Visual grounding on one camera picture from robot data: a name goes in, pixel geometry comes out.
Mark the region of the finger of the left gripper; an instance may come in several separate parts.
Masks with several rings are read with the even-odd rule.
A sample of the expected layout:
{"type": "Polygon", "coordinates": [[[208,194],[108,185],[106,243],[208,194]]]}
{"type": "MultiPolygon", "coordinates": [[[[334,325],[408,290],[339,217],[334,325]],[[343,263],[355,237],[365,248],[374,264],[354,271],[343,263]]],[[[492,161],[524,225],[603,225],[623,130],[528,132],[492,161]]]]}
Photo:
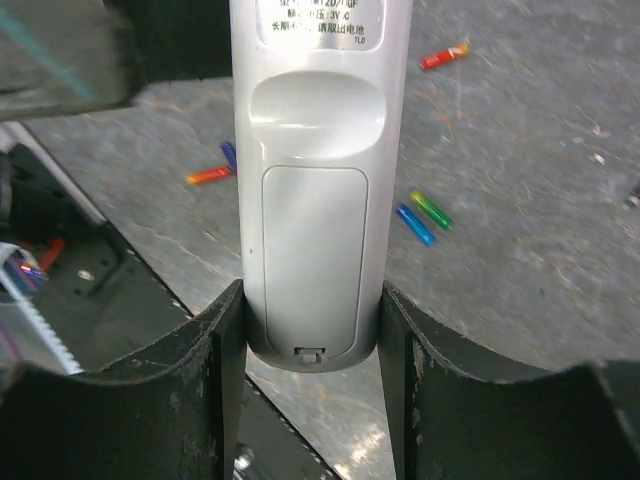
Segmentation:
{"type": "Polygon", "coordinates": [[[226,1],[4,1],[1,118],[124,107],[146,87],[231,73],[226,1]]]}

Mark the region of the white remote control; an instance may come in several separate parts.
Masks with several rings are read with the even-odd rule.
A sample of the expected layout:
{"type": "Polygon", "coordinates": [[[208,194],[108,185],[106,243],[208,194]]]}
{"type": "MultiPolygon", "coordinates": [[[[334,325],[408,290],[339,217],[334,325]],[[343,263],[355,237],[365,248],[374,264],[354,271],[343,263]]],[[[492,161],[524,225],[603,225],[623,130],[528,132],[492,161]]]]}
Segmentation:
{"type": "Polygon", "coordinates": [[[230,5],[249,344],[284,370],[354,366],[377,337],[413,5],[230,5]]]}

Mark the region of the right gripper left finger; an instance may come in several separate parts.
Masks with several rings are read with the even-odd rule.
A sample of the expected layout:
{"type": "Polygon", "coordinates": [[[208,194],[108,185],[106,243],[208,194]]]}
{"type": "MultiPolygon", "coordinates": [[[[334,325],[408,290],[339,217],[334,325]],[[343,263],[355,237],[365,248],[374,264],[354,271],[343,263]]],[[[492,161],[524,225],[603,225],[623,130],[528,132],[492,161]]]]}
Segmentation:
{"type": "Polygon", "coordinates": [[[244,388],[242,284],[99,372],[1,370],[5,479],[229,479],[244,388]]]}

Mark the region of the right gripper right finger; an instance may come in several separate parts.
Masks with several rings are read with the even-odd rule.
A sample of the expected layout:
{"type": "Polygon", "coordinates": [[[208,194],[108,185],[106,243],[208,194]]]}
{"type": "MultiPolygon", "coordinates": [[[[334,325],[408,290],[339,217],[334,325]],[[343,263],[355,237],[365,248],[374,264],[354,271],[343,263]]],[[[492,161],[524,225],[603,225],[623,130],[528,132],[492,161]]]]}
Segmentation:
{"type": "Polygon", "coordinates": [[[383,288],[378,352],[400,479],[635,479],[639,365],[550,372],[487,349],[383,288]]]}

